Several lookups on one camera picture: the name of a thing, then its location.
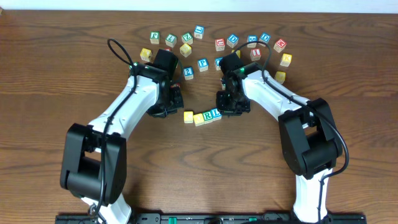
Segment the blue L block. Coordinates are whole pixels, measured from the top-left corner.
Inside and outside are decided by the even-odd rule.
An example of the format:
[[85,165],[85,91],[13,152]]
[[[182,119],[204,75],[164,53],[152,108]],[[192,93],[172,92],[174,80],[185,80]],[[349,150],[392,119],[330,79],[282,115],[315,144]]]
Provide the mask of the blue L block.
[[218,111],[217,108],[211,109],[210,112],[211,112],[213,121],[216,121],[216,120],[219,120],[219,119],[222,118],[222,115],[221,115],[221,113]]

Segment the yellow C block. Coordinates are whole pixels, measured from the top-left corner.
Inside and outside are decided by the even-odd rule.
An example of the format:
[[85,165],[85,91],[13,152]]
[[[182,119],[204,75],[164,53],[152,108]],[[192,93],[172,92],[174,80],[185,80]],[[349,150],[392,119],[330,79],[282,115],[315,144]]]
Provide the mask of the yellow C block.
[[193,123],[193,112],[192,111],[184,111],[183,112],[183,120],[184,123],[188,124],[188,123]]

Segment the green R block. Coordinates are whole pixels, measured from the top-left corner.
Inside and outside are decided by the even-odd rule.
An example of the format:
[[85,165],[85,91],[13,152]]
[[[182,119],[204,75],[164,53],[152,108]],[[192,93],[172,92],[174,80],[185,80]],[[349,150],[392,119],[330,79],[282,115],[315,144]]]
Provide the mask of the green R block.
[[204,119],[205,124],[213,122],[213,116],[212,116],[211,111],[203,112],[202,115],[203,115],[203,119]]

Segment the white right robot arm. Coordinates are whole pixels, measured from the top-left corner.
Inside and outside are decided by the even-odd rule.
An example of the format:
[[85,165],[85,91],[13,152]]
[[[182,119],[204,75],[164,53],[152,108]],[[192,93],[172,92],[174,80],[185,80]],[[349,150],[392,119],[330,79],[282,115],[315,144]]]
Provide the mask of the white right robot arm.
[[344,144],[328,103],[292,93],[258,63],[245,65],[235,53],[224,56],[219,66],[225,83],[216,94],[220,114],[248,113],[252,101],[271,114],[279,124],[283,157],[296,178],[295,216],[304,223],[330,220],[327,182]]

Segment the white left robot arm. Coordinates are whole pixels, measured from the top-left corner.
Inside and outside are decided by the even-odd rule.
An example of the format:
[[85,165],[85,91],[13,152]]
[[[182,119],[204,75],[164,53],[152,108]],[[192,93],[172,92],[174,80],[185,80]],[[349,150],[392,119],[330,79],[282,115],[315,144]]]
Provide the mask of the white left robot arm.
[[127,223],[132,213],[122,191],[127,177],[127,140],[148,114],[165,118],[183,108],[180,87],[172,80],[179,67],[170,51],[154,62],[129,62],[127,84],[112,104],[87,125],[73,124],[66,134],[60,185],[88,204],[80,222]]

